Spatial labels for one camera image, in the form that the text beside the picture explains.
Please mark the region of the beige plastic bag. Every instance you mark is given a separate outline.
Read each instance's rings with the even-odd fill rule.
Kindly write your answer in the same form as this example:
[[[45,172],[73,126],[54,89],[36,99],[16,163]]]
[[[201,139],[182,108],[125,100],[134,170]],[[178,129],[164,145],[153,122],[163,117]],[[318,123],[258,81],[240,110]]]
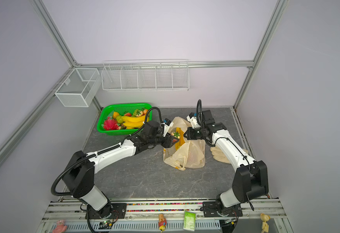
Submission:
[[[179,132],[180,141],[168,149],[163,149],[163,162],[177,170],[200,169],[205,166],[205,142],[187,140],[184,133],[191,124],[181,117],[173,119],[170,133]]]

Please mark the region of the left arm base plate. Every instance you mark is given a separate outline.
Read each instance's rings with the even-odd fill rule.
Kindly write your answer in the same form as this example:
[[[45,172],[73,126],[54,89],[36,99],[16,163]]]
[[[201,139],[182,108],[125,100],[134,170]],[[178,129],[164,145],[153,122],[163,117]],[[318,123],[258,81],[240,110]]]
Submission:
[[[127,203],[108,203],[99,211],[89,206],[85,218],[88,216],[89,219],[123,219],[126,209]]]

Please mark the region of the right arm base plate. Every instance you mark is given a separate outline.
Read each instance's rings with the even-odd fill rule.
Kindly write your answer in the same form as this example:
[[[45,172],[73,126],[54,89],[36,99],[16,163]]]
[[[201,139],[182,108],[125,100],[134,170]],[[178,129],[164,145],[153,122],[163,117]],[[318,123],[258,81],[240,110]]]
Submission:
[[[205,217],[241,217],[243,216],[240,204],[225,207],[221,202],[203,202],[200,211]]]

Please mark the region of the green white card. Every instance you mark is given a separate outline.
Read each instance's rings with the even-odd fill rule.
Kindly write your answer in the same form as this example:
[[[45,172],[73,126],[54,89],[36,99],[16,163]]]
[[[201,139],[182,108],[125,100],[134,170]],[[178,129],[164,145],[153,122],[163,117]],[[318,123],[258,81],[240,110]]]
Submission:
[[[183,220],[183,229],[186,231],[194,232],[196,228],[196,214],[193,212],[185,211]]]

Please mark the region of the yellow banana bunch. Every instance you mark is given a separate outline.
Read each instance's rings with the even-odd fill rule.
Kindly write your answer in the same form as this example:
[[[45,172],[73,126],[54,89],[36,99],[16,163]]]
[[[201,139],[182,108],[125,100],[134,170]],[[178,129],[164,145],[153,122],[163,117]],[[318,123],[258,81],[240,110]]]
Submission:
[[[149,121],[148,119],[146,120],[145,115],[140,117],[123,116],[121,119],[123,120],[121,125],[129,128],[140,128],[143,126],[145,121]]]

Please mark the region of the white mesh box basket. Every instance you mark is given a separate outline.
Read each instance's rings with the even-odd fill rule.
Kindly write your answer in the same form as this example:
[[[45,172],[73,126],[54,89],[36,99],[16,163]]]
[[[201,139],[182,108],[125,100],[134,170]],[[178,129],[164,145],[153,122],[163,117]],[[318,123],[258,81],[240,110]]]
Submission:
[[[89,107],[101,84],[98,69],[74,68],[55,95],[64,107]]]

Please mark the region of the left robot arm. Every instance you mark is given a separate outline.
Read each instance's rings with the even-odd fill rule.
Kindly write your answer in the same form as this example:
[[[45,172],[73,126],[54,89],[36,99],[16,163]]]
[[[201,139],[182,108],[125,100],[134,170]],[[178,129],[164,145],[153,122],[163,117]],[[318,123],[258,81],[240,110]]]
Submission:
[[[95,185],[95,174],[121,159],[138,155],[157,145],[171,148],[179,141],[170,132],[173,125],[167,118],[160,118],[159,121],[145,118],[136,132],[113,146],[89,153],[76,152],[65,170],[53,182],[51,193],[56,197],[70,195],[95,211],[102,212],[103,216],[109,215],[112,205]]]

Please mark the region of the pink dragon fruit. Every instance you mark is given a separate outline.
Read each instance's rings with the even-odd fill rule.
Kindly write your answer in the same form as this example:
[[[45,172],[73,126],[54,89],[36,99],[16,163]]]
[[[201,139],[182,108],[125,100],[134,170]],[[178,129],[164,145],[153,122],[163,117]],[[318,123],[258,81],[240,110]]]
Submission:
[[[103,123],[103,129],[106,131],[118,130],[119,125],[114,118],[108,117]]]

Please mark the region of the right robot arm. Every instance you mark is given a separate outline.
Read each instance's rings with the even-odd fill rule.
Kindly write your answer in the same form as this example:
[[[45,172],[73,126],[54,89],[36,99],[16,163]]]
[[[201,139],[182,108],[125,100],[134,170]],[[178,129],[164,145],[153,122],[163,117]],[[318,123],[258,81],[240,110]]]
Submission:
[[[184,137],[188,140],[204,140],[209,146],[218,147],[233,166],[235,175],[232,187],[217,197],[223,208],[249,203],[268,194],[267,165],[244,152],[222,123],[205,128],[189,127]]]

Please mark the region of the red yellow toy figure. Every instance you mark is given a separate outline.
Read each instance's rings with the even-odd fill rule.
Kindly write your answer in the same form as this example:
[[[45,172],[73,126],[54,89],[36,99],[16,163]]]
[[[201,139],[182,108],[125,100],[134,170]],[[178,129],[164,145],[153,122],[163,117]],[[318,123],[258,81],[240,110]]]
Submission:
[[[158,228],[159,228],[160,232],[162,233],[163,231],[166,230],[167,220],[166,220],[164,214],[159,214],[158,218],[159,218]]]

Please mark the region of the green plastic basket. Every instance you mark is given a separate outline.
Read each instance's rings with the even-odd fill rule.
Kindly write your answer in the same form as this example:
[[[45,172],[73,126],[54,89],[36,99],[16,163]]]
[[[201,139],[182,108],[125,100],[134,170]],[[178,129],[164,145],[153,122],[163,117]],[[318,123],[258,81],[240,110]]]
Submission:
[[[97,131],[109,136],[130,135],[143,126],[144,118],[152,119],[148,103],[114,104],[103,109]]]

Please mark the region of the orange persimmon with green leaves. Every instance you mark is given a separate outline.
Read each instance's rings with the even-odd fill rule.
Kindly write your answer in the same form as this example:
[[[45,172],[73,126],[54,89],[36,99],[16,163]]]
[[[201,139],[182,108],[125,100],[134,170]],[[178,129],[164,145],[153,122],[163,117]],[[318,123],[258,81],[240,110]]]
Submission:
[[[181,138],[181,135],[179,132],[172,132],[171,135],[172,135],[173,141],[179,141]]]

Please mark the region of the aluminium front rail frame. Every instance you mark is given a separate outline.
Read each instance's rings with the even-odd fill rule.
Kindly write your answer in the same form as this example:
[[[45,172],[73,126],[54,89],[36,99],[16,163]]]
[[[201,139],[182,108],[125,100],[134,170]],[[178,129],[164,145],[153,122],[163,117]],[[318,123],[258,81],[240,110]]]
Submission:
[[[52,233],[56,222],[64,220],[68,233],[159,233],[159,214],[164,214],[167,220],[166,232],[216,232],[225,233],[233,230],[238,232],[260,233],[262,221],[260,214],[270,216],[268,221],[270,233],[292,233],[293,229],[279,199],[267,196],[241,204],[241,217],[205,217],[200,211],[203,202],[213,202],[212,199],[118,199],[112,203],[127,203],[125,218],[123,219],[89,219],[86,217],[85,206],[74,198],[62,198],[58,202],[49,204],[43,219],[37,229],[38,233]],[[196,214],[195,231],[183,229],[184,212]]]

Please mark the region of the green yellow pear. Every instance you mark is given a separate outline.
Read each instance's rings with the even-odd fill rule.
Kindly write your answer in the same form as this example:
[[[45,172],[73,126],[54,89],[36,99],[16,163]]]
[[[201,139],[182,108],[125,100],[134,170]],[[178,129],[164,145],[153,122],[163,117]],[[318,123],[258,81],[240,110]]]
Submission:
[[[124,120],[122,119],[122,116],[121,116],[121,115],[118,115],[118,116],[116,117],[116,121],[117,121],[118,124],[123,124],[123,123],[124,123]]]

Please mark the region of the pink toy figure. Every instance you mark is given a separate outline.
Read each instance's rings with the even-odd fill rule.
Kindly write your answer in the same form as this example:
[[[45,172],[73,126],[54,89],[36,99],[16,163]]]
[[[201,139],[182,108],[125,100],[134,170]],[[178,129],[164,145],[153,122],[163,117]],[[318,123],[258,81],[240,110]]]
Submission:
[[[56,227],[52,230],[52,233],[65,233],[67,228],[65,221],[59,220],[56,222]]]

